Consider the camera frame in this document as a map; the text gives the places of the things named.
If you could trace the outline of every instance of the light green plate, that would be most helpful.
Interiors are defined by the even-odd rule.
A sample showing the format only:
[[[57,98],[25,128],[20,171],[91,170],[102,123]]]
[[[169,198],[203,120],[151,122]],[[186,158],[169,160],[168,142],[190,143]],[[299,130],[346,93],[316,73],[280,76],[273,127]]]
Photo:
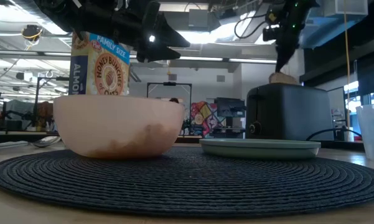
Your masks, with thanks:
[[[310,159],[321,146],[319,142],[270,139],[201,139],[207,154],[251,159]]]

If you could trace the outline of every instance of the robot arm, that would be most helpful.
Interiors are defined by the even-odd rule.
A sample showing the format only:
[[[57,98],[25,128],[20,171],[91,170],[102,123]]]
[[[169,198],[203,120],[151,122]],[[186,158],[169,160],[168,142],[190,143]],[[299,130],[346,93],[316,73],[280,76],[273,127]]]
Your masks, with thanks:
[[[278,57],[275,72],[280,72],[299,48],[300,33],[312,7],[319,7],[316,0],[284,0],[273,3],[268,9],[266,22],[270,28],[263,30],[263,40],[276,40]]]
[[[117,9],[118,0],[34,0],[37,6],[66,32],[87,31],[110,38],[114,43],[130,45],[137,51],[139,62],[171,60],[180,54],[168,47],[189,47],[179,33],[166,22],[160,4],[153,0],[126,1]],[[316,0],[268,0],[266,22],[279,27],[264,29],[264,41],[276,40],[278,53],[276,72],[299,47],[299,36]]]
[[[160,4],[152,0],[126,1],[117,9],[118,0],[34,0],[40,10],[65,32],[87,31],[114,43],[130,45],[139,62],[170,60],[180,54],[168,47],[190,44],[166,22]]]

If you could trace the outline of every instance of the power cord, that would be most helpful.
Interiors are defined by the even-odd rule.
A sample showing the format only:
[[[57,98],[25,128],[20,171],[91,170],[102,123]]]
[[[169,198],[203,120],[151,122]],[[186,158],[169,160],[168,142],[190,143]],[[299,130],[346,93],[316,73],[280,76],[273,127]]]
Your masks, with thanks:
[[[263,5],[263,3],[261,3],[259,6],[258,6],[258,8],[256,9],[256,12],[258,12],[259,11],[259,9],[261,8],[261,6]],[[255,19],[255,18],[260,18],[260,17],[265,17],[266,15],[265,14],[263,14],[263,15],[258,15],[258,16],[249,16],[249,17],[245,17],[245,18],[243,18],[243,19],[241,19],[241,20],[239,20],[236,24],[235,24],[235,27],[234,27],[234,34],[235,34],[235,36],[237,37],[237,38],[239,38],[239,39],[246,39],[246,38],[248,38],[248,37],[250,37],[250,36],[252,36],[263,24],[266,24],[266,21],[263,21],[263,22],[261,22],[250,34],[248,34],[248,35],[246,35],[246,36],[239,36],[237,33],[236,33],[236,28],[238,27],[238,25],[239,25],[239,23],[241,23],[241,22],[243,22],[243,21],[245,21],[245,20],[247,20],[247,19]]]
[[[329,132],[329,131],[342,131],[342,132],[352,132],[354,134],[356,134],[357,136],[360,136],[362,138],[362,135],[356,131],[352,131],[350,129],[346,129],[346,128],[330,128],[330,129],[325,129],[325,130],[322,130],[322,131],[318,131],[314,134],[311,134],[307,139],[306,141],[310,141],[314,136],[318,135],[318,134],[322,134],[322,133],[326,133],[326,132]]]
[[[194,3],[194,2],[188,2],[187,5],[186,5],[185,8],[184,8],[184,12],[187,11],[187,7],[189,6],[189,4],[194,4],[194,5],[196,5],[199,9],[201,9],[200,6],[199,6],[198,4],[196,4],[196,3]]]
[[[32,46],[34,46],[34,45],[36,45],[36,44],[32,44],[32,42],[25,48],[25,51],[28,51]],[[21,56],[19,56],[19,58],[2,74],[2,75],[0,75],[0,78],[1,77],[3,77],[3,76],[5,76],[16,64],[17,64],[17,62],[19,61],[21,59]]]
[[[347,34],[347,13],[346,13],[346,0],[344,0],[343,10],[344,10],[344,35],[346,43],[346,59],[347,59],[347,85],[350,87],[350,56],[348,52],[348,34]],[[350,107],[348,102],[350,101],[350,88],[347,88],[347,128],[350,128]]]
[[[236,33],[236,27],[237,27],[237,25],[241,22],[242,20],[240,20],[239,22],[237,22],[236,23],[236,25],[235,25],[235,27],[234,27],[234,34],[235,34],[235,36],[237,37],[237,38],[239,38],[239,39],[246,39],[246,38],[248,38],[248,37],[250,37],[251,35],[253,35],[263,24],[267,24],[267,22],[266,21],[263,21],[263,22],[260,22],[260,24],[250,33],[250,34],[248,34],[248,35],[246,35],[246,36],[239,36],[237,33]]]

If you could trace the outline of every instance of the cereal box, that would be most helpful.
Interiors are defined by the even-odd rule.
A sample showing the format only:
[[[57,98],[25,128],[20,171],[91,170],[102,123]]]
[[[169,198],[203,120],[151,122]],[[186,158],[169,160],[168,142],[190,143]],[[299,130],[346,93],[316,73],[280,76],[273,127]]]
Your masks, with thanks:
[[[130,53],[96,34],[72,38],[69,95],[127,95]]]

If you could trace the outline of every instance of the round woven placemat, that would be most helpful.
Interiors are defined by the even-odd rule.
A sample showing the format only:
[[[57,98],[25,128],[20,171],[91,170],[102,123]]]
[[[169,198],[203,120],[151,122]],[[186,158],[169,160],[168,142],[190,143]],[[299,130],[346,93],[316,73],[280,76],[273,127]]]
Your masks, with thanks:
[[[231,159],[190,147],[140,161],[54,151],[0,162],[0,187],[34,200],[92,210],[248,218],[319,212],[374,200],[374,170],[320,158]]]

